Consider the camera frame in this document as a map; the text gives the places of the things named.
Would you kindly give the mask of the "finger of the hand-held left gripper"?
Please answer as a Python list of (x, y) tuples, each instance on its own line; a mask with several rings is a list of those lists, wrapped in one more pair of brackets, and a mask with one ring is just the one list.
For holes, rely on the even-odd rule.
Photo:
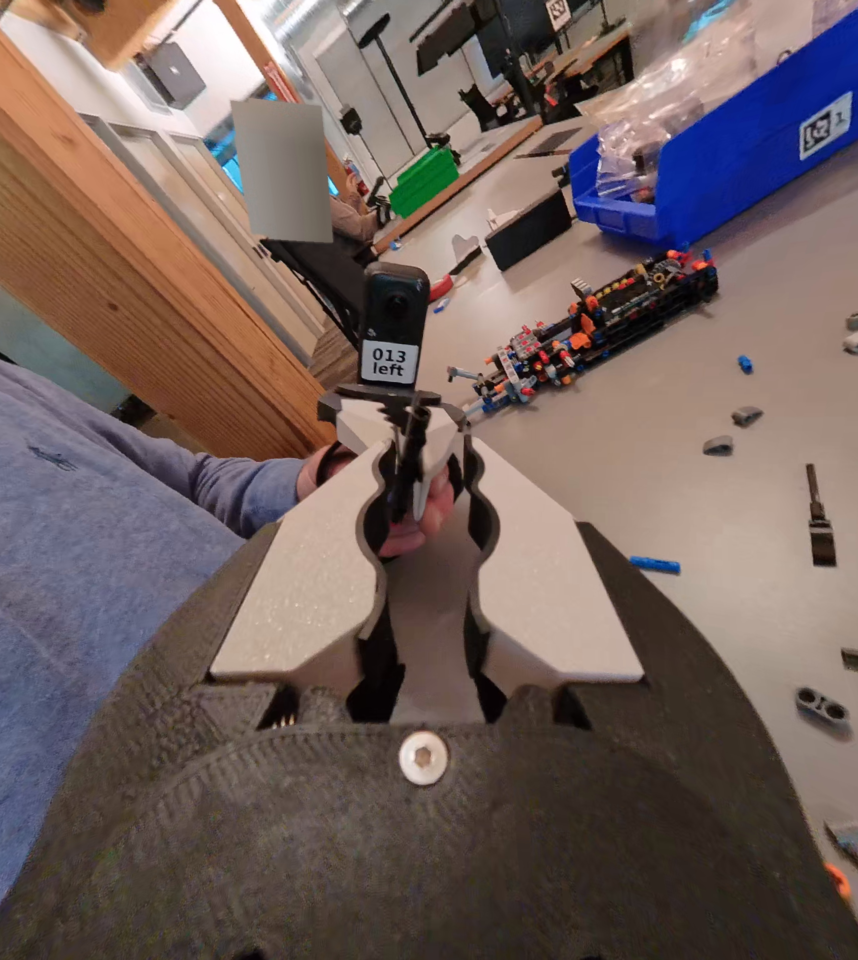
[(336, 435), (339, 443), (356, 455), (373, 446), (394, 442), (396, 426), (388, 419), (383, 400), (339, 397)]
[(466, 414), (462, 409), (428, 409), (428, 413), (425, 442), (412, 484), (411, 513), (417, 522), (423, 520), (432, 482), (444, 469), (448, 471), (454, 498), (459, 498), (464, 488)]

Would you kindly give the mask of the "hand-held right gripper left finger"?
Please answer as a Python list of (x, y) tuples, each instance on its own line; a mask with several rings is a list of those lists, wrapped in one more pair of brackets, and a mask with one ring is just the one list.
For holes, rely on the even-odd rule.
[(219, 683), (325, 688), (363, 723), (386, 723), (404, 665), (379, 551), (388, 534), (384, 439), (358, 454), (270, 531), (266, 553), (209, 675)]

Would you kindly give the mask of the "person's left forearm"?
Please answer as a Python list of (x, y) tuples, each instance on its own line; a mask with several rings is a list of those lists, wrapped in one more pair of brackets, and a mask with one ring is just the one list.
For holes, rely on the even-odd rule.
[(118, 424), (105, 438), (143, 472), (248, 539), (313, 491), (311, 459), (221, 458)]

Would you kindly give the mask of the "lego chassis model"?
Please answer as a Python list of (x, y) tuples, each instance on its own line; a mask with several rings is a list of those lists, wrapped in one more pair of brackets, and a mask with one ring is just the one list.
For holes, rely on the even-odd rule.
[(668, 248), (602, 287), (574, 279), (573, 301), (555, 322), (523, 325), (474, 372), (447, 367), (447, 379), (472, 383), (467, 417), (526, 405), (542, 390), (566, 388), (615, 355), (665, 329), (719, 292), (711, 249)]

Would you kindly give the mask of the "dark grey two-hole lego beam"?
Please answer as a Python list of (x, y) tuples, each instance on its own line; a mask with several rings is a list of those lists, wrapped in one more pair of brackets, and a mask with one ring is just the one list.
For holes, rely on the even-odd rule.
[(826, 729), (844, 734), (851, 729), (851, 714), (843, 703), (810, 686), (795, 690), (795, 708), (803, 716)]

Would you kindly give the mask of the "person's left hand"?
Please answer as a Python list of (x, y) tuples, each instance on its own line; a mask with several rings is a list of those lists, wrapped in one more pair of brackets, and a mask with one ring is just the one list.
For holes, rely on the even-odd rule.
[[(356, 454), (339, 441), (316, 450), (303, 462), (296, 479), (295, 492), (302, 502), (320, 486), (333, 478), (356, 458)], [(411, 513), (389, 526), (389, 533), (380, 550), (383, 559), (404, 556), (435, 537), (451, 516), (462, 483), (457, 477), (458, 462), (450, 458), (436, 474), (428, 490), (425, 508), (420, 519)]]

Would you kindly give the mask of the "black office chair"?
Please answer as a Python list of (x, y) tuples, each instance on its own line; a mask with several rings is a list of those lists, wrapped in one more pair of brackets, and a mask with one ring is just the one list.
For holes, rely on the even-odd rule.
[(354, 350), (359, 348), (365, 306), (365, 268), (339, 243), (288, 242), (261, 238), (260, 247), (286, 266), (315, 296)]

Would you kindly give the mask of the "green bin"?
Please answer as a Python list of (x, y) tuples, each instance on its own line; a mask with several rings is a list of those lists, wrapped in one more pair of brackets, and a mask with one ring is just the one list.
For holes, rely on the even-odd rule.
[(459, 165), (450, 146), (432, 147), (399, 173), (389, 193), (392, 213), (406, 219), (459, 178)]

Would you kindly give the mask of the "black flat pad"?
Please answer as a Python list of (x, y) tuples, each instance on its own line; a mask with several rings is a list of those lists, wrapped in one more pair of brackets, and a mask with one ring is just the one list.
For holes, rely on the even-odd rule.
[(585, 131), (579, 126), (558, 129), (544, 136), (530, 149), (518, 152), (515, 160), (567, 158), (585, 139)]

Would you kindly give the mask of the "black blade piece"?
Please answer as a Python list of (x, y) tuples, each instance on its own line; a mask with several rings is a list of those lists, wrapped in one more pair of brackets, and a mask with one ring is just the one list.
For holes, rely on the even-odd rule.
[(834, 531), (822, 501), (815, 464), (805, 465), (809, 493), (808, 531), (812, 562), (818, 568), (837, 566)]

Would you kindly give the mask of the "grey square device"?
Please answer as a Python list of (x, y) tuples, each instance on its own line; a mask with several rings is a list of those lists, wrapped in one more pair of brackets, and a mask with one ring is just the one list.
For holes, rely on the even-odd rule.
[(175, 42), (163, 42), (137, 54), (135, 64), (171, 109), (185, 110), (207, 90), (205, 80)]

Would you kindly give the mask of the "pile of clear plastic bags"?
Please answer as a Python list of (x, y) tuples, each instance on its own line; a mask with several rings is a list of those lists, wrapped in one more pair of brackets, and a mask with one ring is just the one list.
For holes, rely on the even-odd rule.
[(592, 106), (602, 198), (655, 202), (663, 147), (858, 7), (858, 2), (698, 2), (685, 37)]

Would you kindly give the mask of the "blue bin white label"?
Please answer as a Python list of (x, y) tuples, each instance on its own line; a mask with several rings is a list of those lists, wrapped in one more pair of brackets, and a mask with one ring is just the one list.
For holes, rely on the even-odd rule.
[(662, 148), (654, 203), (602, 198), (598, 136), (568, 161), (582, 222), (678, 248), (858, 140), (858, 6)]

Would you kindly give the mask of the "wooden loft structure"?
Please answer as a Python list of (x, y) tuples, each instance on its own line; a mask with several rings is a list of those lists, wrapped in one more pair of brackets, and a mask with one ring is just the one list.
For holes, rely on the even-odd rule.
[[(27, 19), (53, 33), (74, 37), (104, 68), (117, 70), (151, 47), (150, 37), (177, 2), (170, 1), (0, 1), (7, 14)], [(286, 69), (274, 56), (267, 34), (250, 16), (250, 2), (215, 1), (229, 28), (277, 98), (302, 101)]]

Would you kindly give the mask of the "wooden post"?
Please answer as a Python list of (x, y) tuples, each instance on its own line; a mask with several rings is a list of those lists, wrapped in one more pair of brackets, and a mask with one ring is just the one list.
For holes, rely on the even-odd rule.
[(0, 286), (212, 453), (335, 437), (316, 379), (1, 29)]

